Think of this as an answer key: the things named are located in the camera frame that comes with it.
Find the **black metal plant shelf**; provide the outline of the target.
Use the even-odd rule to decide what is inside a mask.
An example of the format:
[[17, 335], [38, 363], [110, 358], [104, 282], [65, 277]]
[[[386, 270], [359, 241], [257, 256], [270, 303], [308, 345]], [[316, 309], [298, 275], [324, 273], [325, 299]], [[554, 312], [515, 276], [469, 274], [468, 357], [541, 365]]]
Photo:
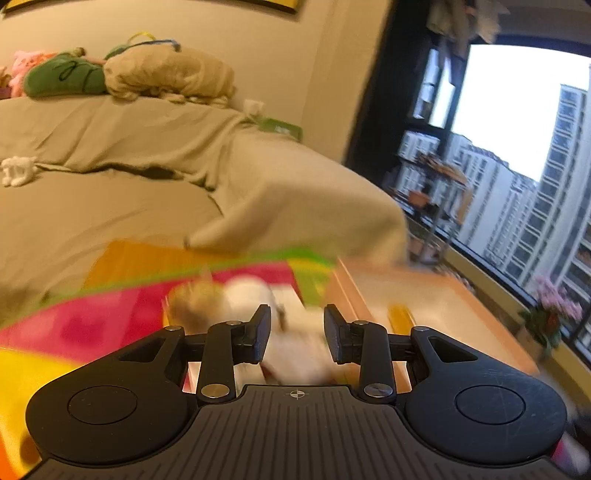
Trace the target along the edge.
[[463, 226], [473, 190], [456, 166], [434, 154], [401, 162], [394, 197], [412, 209], [411, 257], [421, 265], [441, 264]]

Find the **green tissue pack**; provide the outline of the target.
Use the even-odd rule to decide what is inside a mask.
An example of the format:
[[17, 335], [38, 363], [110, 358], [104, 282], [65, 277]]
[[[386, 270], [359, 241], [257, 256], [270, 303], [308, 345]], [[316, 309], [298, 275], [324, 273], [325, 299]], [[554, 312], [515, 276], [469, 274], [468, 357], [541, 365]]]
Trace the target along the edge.
[[300, 126], [274, 118], [266, 117], [260, 119], [257, 124], [259, 124], [259, 129], [263, 132], [287, 135], [297, 142], [301, 142], [304, 136], [303, 129]]

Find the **green plush pillow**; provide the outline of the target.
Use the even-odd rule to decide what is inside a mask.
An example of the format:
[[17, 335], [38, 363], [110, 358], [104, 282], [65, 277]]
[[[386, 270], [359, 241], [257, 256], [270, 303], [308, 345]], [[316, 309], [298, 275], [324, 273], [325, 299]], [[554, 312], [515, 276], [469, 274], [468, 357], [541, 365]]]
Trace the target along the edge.
[[31, 98], [107, 94], [103, 67], [70, 53], [32, 68], [24, 78], [23, 90]]

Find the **white plush toy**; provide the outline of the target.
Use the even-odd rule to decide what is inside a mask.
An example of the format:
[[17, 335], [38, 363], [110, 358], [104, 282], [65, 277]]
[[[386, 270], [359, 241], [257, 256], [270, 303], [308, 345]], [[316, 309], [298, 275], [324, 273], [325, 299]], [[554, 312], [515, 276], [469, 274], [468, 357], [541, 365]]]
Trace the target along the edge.
[[4, 187], [20, 187], [33, 181], [36, 175], [36, 157], [13, 156], [1, 161]]

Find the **white round jar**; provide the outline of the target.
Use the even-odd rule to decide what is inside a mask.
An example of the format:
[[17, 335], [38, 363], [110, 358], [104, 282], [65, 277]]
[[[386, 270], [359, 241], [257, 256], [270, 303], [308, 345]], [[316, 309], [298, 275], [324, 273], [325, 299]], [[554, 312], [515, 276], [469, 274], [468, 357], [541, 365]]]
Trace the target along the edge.
[[256, 276], [237, 276], [224, 284], [226, 321], [249, 321], [260, 305], [270, 307], [270, 318], [276, 322], [276, 298], [270, 285]]

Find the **beige covered sofa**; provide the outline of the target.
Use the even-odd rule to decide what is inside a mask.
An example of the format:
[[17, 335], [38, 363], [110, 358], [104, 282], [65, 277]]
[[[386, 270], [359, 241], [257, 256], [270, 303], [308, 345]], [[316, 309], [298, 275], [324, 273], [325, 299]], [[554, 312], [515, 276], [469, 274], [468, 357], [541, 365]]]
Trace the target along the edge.
[[384, 191], [235, 110], [107, 95], [10, 99], [1, 155], [37, 169], [1, 189], [6, 325], [75, 292], [117, 239], [407, 259], [405, 216]]

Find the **pink cardboard box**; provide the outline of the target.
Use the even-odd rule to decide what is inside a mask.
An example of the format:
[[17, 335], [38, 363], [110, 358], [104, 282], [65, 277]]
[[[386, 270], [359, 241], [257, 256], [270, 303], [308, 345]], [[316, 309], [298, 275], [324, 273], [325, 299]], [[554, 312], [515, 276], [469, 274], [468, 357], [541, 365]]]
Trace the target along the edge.
[[491, 312], [455, 278], [361, 260], [339, 260], [325, 288], [325, 304], [348, 321], [367, 320], [392, 332], [388, 307], [402, 305], [414, 323], [438, 330], [532, 376], [533, 359]]

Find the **pink potted flowers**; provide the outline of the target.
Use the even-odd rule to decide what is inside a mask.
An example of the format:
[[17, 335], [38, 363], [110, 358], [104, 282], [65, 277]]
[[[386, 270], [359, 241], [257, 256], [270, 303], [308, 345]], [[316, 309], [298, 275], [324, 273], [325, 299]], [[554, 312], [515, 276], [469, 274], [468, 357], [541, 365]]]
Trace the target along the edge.
[[526, 331], [542, 348], [541, 358], [545, 359], [562, 341], [561, 328], [567, 323], [580, 322], [584, 310], [563, 287], [547, 277], [535, 279], [535, 297], [535, 305], [521, 311], [520, 316]]

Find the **yellow small bottle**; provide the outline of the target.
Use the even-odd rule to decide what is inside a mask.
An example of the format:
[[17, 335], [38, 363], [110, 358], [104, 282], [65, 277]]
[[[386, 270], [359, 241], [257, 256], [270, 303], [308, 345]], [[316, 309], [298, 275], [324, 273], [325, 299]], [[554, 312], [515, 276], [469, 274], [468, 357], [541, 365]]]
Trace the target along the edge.
[[388, 307], [388, 319], [394, 334], [410, 335], [415, 327], [415, 320], [410, 309], [402, 304]]

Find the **pink plush toy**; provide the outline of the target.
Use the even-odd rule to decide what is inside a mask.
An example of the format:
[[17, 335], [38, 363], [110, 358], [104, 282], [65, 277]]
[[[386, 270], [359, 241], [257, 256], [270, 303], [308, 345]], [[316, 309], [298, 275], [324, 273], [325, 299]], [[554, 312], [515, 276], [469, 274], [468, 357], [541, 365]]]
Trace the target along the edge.
[[14, 53], [14, 62], [11, 69], [12, 78], [9, 82], [11, 97], [18, 98], [23, 96], [24, 79], [28, 72], [32, 68], [42, 64], [54, 56], [55, 53], [44, 53], [40, 51], [26, 52], [22, 50], [16, 51]]

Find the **colourful cartoon play mat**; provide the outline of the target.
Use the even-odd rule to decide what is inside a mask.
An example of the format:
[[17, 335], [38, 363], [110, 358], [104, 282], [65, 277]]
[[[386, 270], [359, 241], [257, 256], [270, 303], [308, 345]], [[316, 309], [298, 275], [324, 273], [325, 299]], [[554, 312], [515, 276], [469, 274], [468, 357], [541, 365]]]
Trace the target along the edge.
[[163, 325], [163, 301], [175, 286], [209, 271], [224, 283], [242, 274], [290, 285], [317, 306], [334, 260], [307, 249], [229, 256], [129, 240], [111, 242], [81, 290], [1, 331], [1, 476], [19, 479], [39, 460], [25, 409], [46, 383], [126, 346]]

